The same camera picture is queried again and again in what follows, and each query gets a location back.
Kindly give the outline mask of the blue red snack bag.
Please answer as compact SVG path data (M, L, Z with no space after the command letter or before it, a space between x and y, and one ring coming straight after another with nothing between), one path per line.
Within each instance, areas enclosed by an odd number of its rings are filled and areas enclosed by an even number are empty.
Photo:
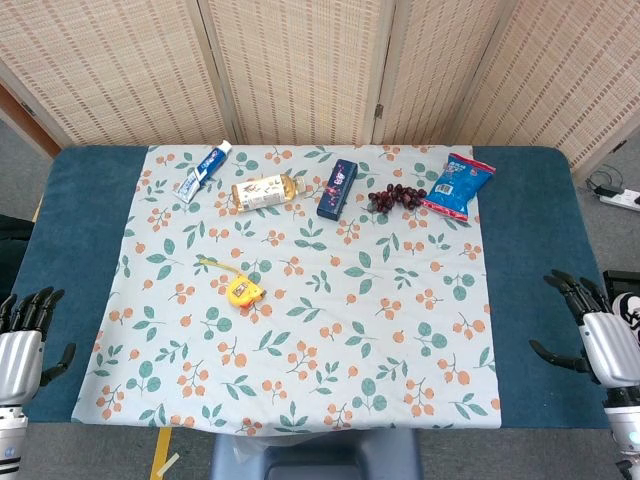
M423 205L452 219L467 222L469 202L495 173L496 169L491 165L450 153L443 172L423 198Z

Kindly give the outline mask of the bunch of dark grapes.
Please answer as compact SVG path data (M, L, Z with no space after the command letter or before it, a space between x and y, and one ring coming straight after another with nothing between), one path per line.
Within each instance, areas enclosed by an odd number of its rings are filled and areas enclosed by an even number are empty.
M426 195L424 189L389 183L384 190L368 194L367 210L371 213L388 214L396 205L400 205L405 210L412 211L423 205Z

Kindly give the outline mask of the floral print tablecloth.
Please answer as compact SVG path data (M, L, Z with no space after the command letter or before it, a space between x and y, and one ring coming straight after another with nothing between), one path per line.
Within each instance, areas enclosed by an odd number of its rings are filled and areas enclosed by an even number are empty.
M208 146L153 146L72 417L240 436L501 424L479 206L367 210L429 189L468 146L235 146L190 203L175 190ZM337 221L316 213L338 159L358 174ZM239 212L232 186L302 176L289 202ZM234 267L266 290L226 296Z

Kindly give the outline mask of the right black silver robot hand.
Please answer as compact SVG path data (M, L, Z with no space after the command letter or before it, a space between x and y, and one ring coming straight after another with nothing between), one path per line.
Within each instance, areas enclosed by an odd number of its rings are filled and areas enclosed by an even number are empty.
M563 296L578 327L583 345L579 357L545 349L538 341L529 345L547 363L586 373L607 389L640 386L640 344L627 322L613 309L594 282L553 269L544 280Z

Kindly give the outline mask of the white power strip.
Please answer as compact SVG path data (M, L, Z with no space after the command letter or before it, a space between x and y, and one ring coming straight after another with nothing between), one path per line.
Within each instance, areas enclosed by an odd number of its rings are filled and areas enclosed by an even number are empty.
M611 197L600 196L599 200L607 205L612 205L640 213L640 192L625 189L621 194Z

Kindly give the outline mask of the tea bottle with label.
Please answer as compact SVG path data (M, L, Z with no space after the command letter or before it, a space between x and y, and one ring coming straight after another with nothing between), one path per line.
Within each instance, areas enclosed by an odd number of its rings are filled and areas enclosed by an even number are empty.
M232 186L231 197L239 212L283 204L306 189L302 176L278 174Z

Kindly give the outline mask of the white blue toothpaste tube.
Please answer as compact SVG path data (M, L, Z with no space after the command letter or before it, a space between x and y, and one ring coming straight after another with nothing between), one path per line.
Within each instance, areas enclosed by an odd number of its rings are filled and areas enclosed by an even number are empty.
M213 147L175 191L176 197L184 203L190 203L205 180L224 164L231 149L232 145L227 140Z

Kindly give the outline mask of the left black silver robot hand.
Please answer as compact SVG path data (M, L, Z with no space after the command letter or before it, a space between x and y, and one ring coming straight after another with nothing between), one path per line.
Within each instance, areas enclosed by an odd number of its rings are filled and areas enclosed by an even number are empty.
M66 345L61 359L45 369L44 349L63 289L46 287L20 299L0 302L0 409L31 401L38 390L62 375L72 363L76 345Z

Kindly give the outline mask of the dark blue rectangular box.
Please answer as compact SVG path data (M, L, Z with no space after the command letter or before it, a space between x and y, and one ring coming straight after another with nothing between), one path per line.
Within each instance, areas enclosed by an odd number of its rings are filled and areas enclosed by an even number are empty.
M319 217L339 219L357 174L356 163L344 159L336 161L316 209Z

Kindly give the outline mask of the black white patterned object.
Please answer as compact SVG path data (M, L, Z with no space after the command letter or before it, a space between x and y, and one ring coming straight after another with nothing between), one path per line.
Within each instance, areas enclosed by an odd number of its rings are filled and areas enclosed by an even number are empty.
M606 270L603 278L614 313L627 322L640 344L640 272Z

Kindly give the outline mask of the woven folding screen panel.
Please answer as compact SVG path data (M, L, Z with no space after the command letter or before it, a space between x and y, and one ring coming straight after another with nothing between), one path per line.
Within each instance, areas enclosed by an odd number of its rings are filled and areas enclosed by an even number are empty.
M395 0L375 144L449 144L510 0Z
M239 142L208 0L0 0L0 82L60 146Z
M510 0L456 139L546 146L584 177L640 129L640 0Z
M396 0L196 4L238 143L371 143Z

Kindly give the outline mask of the brown wooden board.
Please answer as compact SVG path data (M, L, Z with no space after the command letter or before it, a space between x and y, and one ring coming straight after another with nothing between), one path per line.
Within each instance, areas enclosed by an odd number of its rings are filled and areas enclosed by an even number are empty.
M0 83L0 120L8 125L30 147L52 160L60 152L60 146L34 120L11 92Z

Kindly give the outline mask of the yellow tape measure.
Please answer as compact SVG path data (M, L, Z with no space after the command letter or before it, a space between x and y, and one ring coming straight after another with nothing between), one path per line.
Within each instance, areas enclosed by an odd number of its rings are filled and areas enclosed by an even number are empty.
M266 290L259 284L250 280L248 276L244 275L240 270L212 261L207 258L201 258L199 264L203 266L212 266L219 269L231 272L235 274L234 280L230 283L226 291L226 296L229 302L237 308L249 308L255 303L261 301L265 295Z

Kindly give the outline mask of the dark blue table cover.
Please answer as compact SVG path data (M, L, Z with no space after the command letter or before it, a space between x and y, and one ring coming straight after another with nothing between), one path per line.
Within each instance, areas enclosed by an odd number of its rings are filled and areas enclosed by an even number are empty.
M146 153L143 146L80 146L54 160L14 291L64 289L45 360L52 363L68 343L77 351L69 370L27 405L32 421L72 416ZM600 276L567 161L547 147L480 147L477 155L497 170L479 206L502 424L604 428L602 389L547 365L529 346L538 339L566 354L578 345L577 328L545 274L557 268L591 280Z

